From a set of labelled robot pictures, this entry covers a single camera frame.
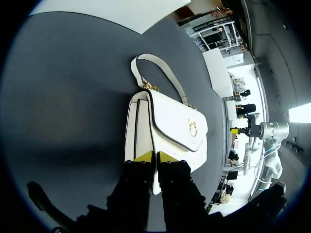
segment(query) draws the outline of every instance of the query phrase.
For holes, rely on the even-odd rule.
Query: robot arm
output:
[[[265,166],[268,167],[268,171],[252,198],[258,196],[263,190],[268,189],[272,179],[279,179],[282,175],[283,167],[277,150],[281,146],[281,142],[289,134],[289,125],[287,123],[262,122],[260,128],[259,139],[265,140],[264,162]]]
[[[271,180],[279,179],[283,172],[283,167],[277,150],[279,149],[281,142],[286,139],[289,134],[289,125],[288,123],[280,122],[262,122],[260,123],[260,125],[256,125],[256,119],[254,115],[248,115],[247,119],[247,128],[231,128],[231,131],[237,134],[244,133],[249,137],[258,137],[260,140],[264,141],[264,162],[265,166],[269,169],[263,180],[261,181],[261,185],[259,186],[257,192],[254,195],[255,197],[259,195],[263,190],[268,189],[270,187]],[[251,145],[246,144],[244,157],[245,175],[247,173],[247,170],[250,168],[251,152]]]

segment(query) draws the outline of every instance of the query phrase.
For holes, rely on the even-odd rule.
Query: gold clasp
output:
[[[152,86],[148,81],[146,81],[145,85],[142,86],[143,89],[154,90],[159,92],[159,88],[157,86]]]
[[[196,123],[195,123],[195,121],[189,120],[189,132],[190,132],[190,135],[191,135],[192,137],[196,137],[198,131],[197,131],[197,129],[196,129]]]

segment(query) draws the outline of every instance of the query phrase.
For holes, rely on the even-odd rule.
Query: gold hardware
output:
[[[143,89],[154,90],[159,92],[159,88],[157,86],[152,86],[149,82],[146,81],[145,85],[142,86]]]
[[[192,106],[191,104],[188,105],[190,108],[194,109],[195,111],[197,110],[195,106]]]
[[[196,124],[195,124],[195,121],[190,121],[189,120],[189,132],[190,132],[190,135],[192,137],[196,137],[198,131],[196,129]]]

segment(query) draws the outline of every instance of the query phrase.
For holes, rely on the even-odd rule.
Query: white shelving unit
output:
[[[230,54],[234,49],[240,50],[240,44],[243,42],[232,20],[190,33],[189,36],[193,39],[200,38],[207,50],[219,48],[220,51],[224,51],[222,55]]]

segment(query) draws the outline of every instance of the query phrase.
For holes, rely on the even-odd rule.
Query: gray wall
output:
[[[277,6],[271,2],[247,0],[251,30],[252,52],[259,65],[259,71],[267,96],[270,121],[289,123],[288,110],[311,102],[311,69],[306,47],[291,22],[285,20]],[[288,140],[304,149],[296,153],[285,146],[280,148],[283,174],[275,182],[287,185],[286,196],[291,199],[301,187],[310,164],[311,124],[289,123]]]

